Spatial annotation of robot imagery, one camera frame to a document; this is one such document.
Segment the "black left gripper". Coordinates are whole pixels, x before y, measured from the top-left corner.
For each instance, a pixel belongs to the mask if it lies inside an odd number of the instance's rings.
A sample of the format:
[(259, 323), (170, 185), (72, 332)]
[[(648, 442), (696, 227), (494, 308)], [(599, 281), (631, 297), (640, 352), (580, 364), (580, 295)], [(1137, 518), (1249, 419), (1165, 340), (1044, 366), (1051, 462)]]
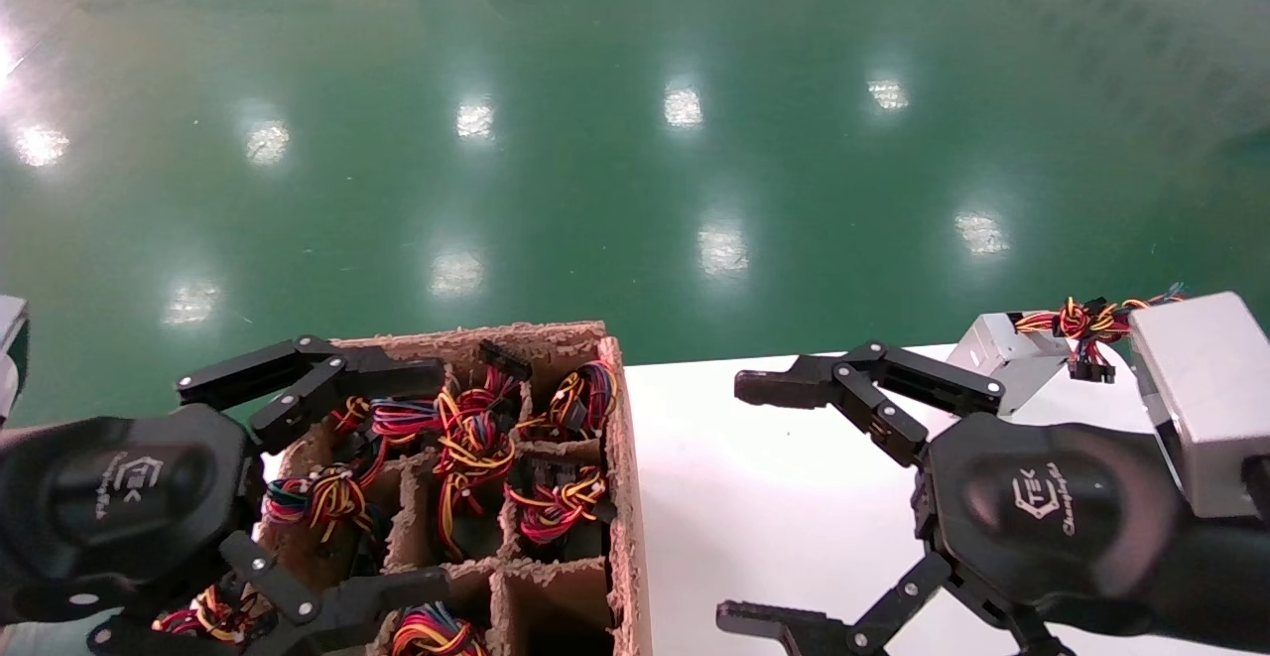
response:
[[(279, 615), (245, 655), (368, 645), (387, 612), (448, 596), (444, 568), (304, 587), (246, 534), (260, 513), (260, 452), (284, 450), (345, 398), (431, 398), (442, 388), (444, 359), (394, 359), (377, 345), (301, 335), (182, 376), (185, 405), (168, 415), (6, 430), (3, 623), (128, 607), (91, 631), (91, 653), (236, 655), (232, 645), (150, 626), (155, 607), (190, 600), (231, 568)], [(255, 443), (215, 411), (263, 397), (248, 423)]]

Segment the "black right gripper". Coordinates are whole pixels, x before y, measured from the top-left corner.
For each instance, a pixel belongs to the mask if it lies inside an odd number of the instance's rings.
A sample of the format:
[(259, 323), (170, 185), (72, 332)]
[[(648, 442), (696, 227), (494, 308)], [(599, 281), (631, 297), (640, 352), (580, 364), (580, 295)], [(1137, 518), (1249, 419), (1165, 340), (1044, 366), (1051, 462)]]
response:
[[(1074, 653), (1046, 623), (1267, 651), (1267, 529), (1195, 515), (1154, 436), (1008, 424), (988, 416), (1005, 398), (997, 379), (883, 343), (799, 354), (787, 371), (739, 371), (734, 395), (749, 406), (837, 409), (897, 464), (922, 459), (918, 537), (936, 552), (857, 623), (726, 600), (721, 631), (780, 641), (789, 655), (884, 655), (945, 589), (1010, 632), (1021, 655)], [(961, 420), (928, 443), (895, 395)]]

